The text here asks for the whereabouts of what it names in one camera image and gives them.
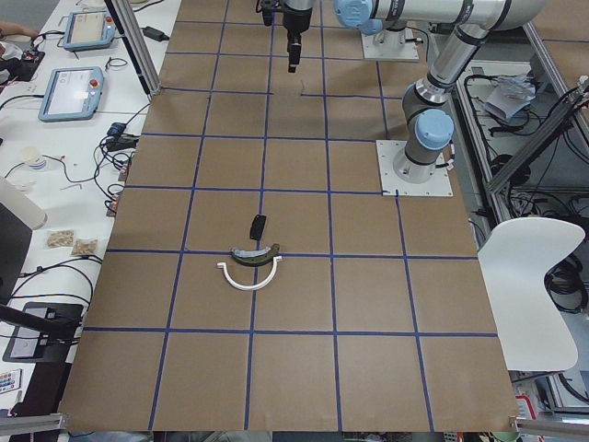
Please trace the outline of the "black tablet stand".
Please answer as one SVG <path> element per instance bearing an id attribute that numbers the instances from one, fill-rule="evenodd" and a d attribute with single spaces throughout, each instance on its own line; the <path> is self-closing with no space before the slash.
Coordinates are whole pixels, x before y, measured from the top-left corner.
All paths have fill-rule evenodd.
<path id="1" fill-rule="evenodd" d="M 14 326 L 2 359 L 14 363 L 62 363 L 82 323 L 83 306 L 28 302 L 23 310 L 1 306 L 1 321 Z"/>

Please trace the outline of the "white plastic chair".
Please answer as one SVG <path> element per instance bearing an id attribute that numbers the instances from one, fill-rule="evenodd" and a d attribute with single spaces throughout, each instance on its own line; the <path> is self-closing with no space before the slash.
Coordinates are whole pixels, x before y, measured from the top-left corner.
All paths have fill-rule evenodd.
<path id="1" fill-rule="evenodd" d="M 526 217 L 496 226 L 478 252 L 502 352 L 512 371 L 560 372 L 578 350 L 544 278 L 584 239 L 575 224 Z"/>

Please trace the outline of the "aluminium frame post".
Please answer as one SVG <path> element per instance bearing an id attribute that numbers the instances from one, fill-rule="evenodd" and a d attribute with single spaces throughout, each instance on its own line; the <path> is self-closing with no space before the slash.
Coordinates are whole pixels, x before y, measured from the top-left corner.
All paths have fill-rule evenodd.
<path id="1" fill-rule="evenodd" d="M 144 93 L 149 97 L 158 95 L 161 91 L 161 81 L 133 8 L 127 0 L 105 0 L 105 4 L 114 20 Z"/>

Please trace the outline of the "near blue teach pendant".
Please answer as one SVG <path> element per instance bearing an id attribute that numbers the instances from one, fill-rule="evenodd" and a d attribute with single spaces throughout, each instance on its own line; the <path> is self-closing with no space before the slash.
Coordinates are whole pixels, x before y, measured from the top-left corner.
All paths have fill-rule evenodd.
<path id="1" fill-rule="evenodd" d="M 54 69 L 38 118 L 42 122 L 83 121 L 96 112 L 104 75 L 97 66 Z"/>

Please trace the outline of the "blue teach pendant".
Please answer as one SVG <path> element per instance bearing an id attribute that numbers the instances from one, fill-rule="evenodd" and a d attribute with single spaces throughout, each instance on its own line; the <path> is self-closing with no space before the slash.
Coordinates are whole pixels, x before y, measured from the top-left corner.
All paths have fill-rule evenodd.
<path id="1" fill-rule="evenodd" d="M 73 12 L 68 16 L 63 47 L 69 52 L 108 48 L 115 37 L 115 25 L 106 10 Z"/>
<path id="2" fill-rule="evenodd" d="M 96 112 L 104 75 L 97 66 L 54 69 L 38 118 L 42 122 L 83 121 Z"/>

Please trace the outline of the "black power adapter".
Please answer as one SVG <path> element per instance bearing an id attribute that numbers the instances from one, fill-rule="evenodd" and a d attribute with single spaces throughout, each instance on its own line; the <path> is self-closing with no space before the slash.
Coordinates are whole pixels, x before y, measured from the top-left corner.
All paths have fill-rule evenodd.
<path id="1" fill-rule="evenodd" d="M 169 36 L 164 31 L 150 27 L 150 26 L 143 27 L 142 32 L 148 39 L 151 39 L 154 41 L 168 41 L 169 40 Z"/>

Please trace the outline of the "white semicircular plastic part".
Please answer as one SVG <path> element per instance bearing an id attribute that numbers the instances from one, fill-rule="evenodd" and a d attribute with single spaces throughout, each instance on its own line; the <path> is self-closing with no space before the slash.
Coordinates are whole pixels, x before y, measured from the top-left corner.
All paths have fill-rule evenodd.
<path id="1" fill-rule="evenodd" d="M 217 262 L 215 267 L 229 286 L 238 291 L 252 292 L 267 287 L 275 280 L 282 261 L 282 256 L 274 257 L 265 270 L 254 269 L 236 273 L 235 268 L 229 266 L 227 262 Z"/>

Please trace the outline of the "black rectangular brake pad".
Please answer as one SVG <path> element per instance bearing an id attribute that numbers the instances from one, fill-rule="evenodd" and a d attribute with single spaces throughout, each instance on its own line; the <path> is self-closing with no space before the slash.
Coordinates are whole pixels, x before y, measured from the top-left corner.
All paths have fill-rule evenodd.
<path id="1" fill-rule="evenodd" d="M 249 229 L 249 238 L 259 241 L 263 236 L 263 231 L 266 224 L 266 215 L 255 215 Z"/>

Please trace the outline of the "far blue teach pendant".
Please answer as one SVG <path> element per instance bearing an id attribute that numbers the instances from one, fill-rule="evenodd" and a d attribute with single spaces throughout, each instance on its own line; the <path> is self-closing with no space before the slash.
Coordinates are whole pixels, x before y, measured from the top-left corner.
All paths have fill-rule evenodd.
<path id="1" fill-rule="evenodd" d="M 115 25 L 106 10 L 73 12 L 68 16 L 63 47 L 69 52 L 108 48 L 115 37 Z"/>

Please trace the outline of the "blue usb hub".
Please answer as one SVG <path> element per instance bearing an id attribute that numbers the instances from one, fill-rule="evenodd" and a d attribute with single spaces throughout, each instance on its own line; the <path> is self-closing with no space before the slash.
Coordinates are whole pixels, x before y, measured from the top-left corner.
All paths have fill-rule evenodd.
<path id="1" fill-rule="evenodd" d="M 107 131 L 107 136 L 118 137 L 121 136 L 126 130 L 127 124 L 123 122 L 113 122 Z"/>

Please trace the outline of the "dark curved brake shoe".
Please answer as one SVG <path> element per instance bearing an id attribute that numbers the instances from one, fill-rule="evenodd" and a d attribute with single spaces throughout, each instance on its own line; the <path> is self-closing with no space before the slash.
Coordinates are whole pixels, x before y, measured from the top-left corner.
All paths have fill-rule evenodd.
<path id="1" fill-rule="evenodd" d="M 232 259 L 240 265 L 247 267 L 260 267 L 266 265 L 275 257 L 280 255 L 280 245 L 274 243 L 261 250 L 240 250 L 232 248 L 230 251 Z"/>

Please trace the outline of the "white paper cup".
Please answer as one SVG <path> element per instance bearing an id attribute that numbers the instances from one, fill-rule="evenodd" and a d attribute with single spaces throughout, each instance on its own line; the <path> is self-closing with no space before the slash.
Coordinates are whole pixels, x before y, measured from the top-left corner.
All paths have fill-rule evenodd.
<path id="1" fill-rule="evenodd" d="M 47 159 L 36 146 L 25 146 L 20 152 L 21 161 L 33 170 L 43 170 L 47 166 Z"/>

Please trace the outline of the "bag of small parts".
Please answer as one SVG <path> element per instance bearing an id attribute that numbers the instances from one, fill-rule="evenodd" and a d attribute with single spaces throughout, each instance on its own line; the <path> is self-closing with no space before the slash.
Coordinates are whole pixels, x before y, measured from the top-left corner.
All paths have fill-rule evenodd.
<path id="1" fill-rule="evenodd" d="M 75 232 L 72 229 L 50 231 L 46 238 L 46 247 L 56 249 L 62 247 L 72 247 L 75 242 Z"/>
<path id="2" fill-rule="evenodd" d="M 96 238 L 82 239 L 79 238 L 74 242 L 71 255 L 76 257 L 96 255 L 98 251 L 99 240 Z"/>

